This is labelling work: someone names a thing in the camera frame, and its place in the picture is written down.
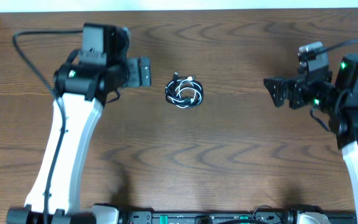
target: wooden table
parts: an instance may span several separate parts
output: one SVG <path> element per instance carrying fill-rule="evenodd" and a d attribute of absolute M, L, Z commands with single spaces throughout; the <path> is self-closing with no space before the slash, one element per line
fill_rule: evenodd
<path fill-rule="evenodd" d="M 52 123 L 52 97 L 11 37 L 84 22 L 128 26 L 128 56 L 150 57 L 153 84 L 122 90 L 106 106 L 89 146 L 82 207 L 244 211 L 310 203 L 354 210 L 334 135 L 310 118 L 309 107 L 274 107 L 262 79 L 294 76 L 301 45 L 357 38 L 358 9 L 21 13 L 0 14 L 0 223 L 10 206 L 23 206 Z M 20 44 L 52 81 L 81 35 L 23 37 Z M 334 73 L 350 52 L 358 45 L 329 55 Z M 165 101 L 173 71 L 197 76 L 201 106 L 180 110 Z"/>

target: cable bundle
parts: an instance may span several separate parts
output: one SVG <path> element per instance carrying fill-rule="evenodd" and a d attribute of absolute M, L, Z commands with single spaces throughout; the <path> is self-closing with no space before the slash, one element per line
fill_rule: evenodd
<path fill-rule="evenodd" d="M 203 86 L 195 80 L 196 77 L 179 77 L 178 73 L 173 73 L 173 80 L 165 87 L 165 99 L 168 103 L 179 108 L 193 108 L 203 101 Z M 184 90 L 194 91 L 193 97 L 182 97 Z"/>

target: white wall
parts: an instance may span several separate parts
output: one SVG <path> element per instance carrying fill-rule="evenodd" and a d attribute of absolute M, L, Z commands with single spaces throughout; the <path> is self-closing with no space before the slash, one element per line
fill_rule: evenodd
<path fill-rule="evenodd" d="M 0 0 L 0 12 L 358 7 L 358 0 Z"/>

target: green light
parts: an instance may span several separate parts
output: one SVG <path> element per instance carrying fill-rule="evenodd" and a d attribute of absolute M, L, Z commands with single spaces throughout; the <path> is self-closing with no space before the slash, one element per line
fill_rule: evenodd
<path fill-rule="evenodd" d="M 345 69 L 345 68 L 346 68 L 346 63 L 345 63 L 345 62 L 342 62 L 342 63 L 341 63 L 341 68 L 342 68 L 342 69 Z"/>

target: wood grain surface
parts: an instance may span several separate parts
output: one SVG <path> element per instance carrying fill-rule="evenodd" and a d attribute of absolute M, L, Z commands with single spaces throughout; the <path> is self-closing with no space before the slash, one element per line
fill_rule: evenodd
<path fill-rule="evenodd" d="M 154 210 L 253 210 L 310 203 L 354 210 L 335 137 L 309 108 L 275 108 L 262 79 L 296 73 L 297 49 L 358 37 L 358 9 L 0 14 L 0 223 L 23 206 L 42 162 L 52 97 L 14 51 L 19 30 L 127 26 L 129 57 L 149 56 L 152 87 L 121 90 L 106 106 L 85 165 L 81 206 L 110 202 Z M 52 81 L 81 35 L 21 38 Z M 337 73 L 342 56 L 329 55 Z M 181 110 L 165 101 L 173 71 L 196 75 L 204 102 Z"/>

